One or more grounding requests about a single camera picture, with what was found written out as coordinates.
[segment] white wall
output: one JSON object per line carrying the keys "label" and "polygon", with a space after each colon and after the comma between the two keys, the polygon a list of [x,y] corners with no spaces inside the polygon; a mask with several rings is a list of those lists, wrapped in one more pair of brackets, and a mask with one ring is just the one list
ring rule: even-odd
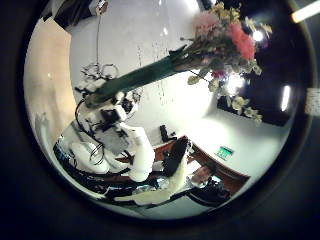
{"label": "white wall", "polygon": [[[116,64],[123,75],[159,60],[168,50],[184,44],[180,37],[192,37],[191,21],[198,11],[196,0],[110,0],[109,10],[101,18],[100,63]],[[82,77],[82,67],[96,61],[97,23],[93,17],[70,29],[73,86]],[[249,119],[216,110],[206,83],[188,86],[188,76],[178,74],[144,86],[140,110],[128,124],[144,127],[153,145],[161,143],[158,127],[165,124],[169,133],[186,134],[215,158],[220,146],[231,148],[235,152],[230,160],[218,160],[251,176],[242,193],[272,165],[286,141],[290,124],[284,128],[264,123],[256,127]],[[176,208],[175,214],[188,213],[188,206],[191,205]]]}
{"label": "white wall", "polygon": [[[187,136],[223,165],[250,176],[247,184],[241,189],[243,192],[273,164],[290,129],[291,121],[284,127],[266,123],[256,127],[248,118],[216,110],[195,123],[187,131]],[[234,150],[229,160],[225,161],[215,155],[220,146]]]}
{"label": "white wall", "polygon": [[[185,44],[180,37],[192,37],[192,19],[197,12],[196,0],[110,1],[101,18],[99,61],[116,64],[123,75],[161,59],[169,50]],[[82,77],[82,67],[96,60],[97,24],[98,19],[93,17],[70,29],[73,86]],[[139,111],[127,123],[144,127],[153,145],[162,143],[160,125],[165,124],[169,133],[183,135],[185,128],[215,107],[206,82],[188,86],[190,75],[177,74],[144,86]]]}

